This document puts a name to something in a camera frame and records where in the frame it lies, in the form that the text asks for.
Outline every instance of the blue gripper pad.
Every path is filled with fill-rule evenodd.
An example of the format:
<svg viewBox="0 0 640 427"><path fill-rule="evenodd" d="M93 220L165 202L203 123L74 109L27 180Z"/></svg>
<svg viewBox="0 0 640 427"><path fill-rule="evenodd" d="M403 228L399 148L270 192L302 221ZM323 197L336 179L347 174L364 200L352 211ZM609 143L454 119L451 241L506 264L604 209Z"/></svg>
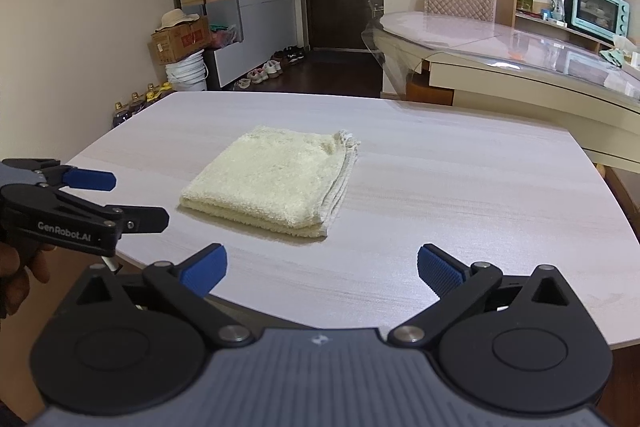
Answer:
<svg viewBox="0 0 640 427"><path fill-rule="evenodd" d="M435 245L418 250L418 275L442 298L471 276L470 268Z"/></svg>
<svg viewBox="0 0 640 427"><path fill-rule="evenodd" d="M226 250L220 243L212 243L178 264L175 276L198 297L204 297L226 275Z"/></svg>
<svg viewBox="0 0 640 427"><path fill-rule="evenodd" d="M62 176L62 182L71 188L109 192L116 186L116 176L112 172L71 169Z"/></svg>

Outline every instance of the white cabinet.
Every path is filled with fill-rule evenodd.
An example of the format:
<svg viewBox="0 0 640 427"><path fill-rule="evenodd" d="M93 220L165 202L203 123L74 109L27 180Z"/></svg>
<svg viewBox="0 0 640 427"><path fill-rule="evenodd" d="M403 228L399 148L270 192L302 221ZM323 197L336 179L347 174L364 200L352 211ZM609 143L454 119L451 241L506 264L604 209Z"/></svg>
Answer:
<svg viewBox="0 0 640 427"><path fill-rule="evenodd" d="M294 0L238 0L238 5L244 39L214 52L220 87L297 42Z"/></svg>

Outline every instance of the stack of buckets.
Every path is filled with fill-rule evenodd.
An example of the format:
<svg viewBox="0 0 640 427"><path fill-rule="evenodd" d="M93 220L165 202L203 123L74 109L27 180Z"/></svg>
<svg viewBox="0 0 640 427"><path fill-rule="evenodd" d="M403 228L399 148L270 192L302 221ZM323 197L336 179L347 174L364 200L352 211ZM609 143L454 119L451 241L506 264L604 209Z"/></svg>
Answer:
<svg viewBox="0 0 640 427"><path fill-rule="evenodd" d="M167 80L176 91L204 91L207 90L206 78L209 74L202 58L204 50L177 62L167 64Z"/></svg>

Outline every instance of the folded yellow towel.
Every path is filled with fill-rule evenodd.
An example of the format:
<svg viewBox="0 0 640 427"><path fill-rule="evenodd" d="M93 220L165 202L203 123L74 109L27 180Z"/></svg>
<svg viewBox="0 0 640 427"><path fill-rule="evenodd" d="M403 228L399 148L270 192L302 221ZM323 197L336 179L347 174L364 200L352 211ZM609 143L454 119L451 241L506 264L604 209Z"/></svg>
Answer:
<svg viewBox="0 0 640 427"><path fill-rule="evenodd" d="M326 236L357 155L347 131L256 127L196 176L180 204L273 232Z"/></svg>

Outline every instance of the food package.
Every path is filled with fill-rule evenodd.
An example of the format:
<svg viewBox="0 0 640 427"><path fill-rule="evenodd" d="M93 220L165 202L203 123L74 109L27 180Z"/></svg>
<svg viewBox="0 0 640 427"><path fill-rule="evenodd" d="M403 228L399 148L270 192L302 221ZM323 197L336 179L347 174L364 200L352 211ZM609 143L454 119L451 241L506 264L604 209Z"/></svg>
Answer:
<svg viewBox="0 0 640 427"><path fill-rule="evenodd" d="M550 10L553 19L564 22L564 0L551 0Z"/></svg>

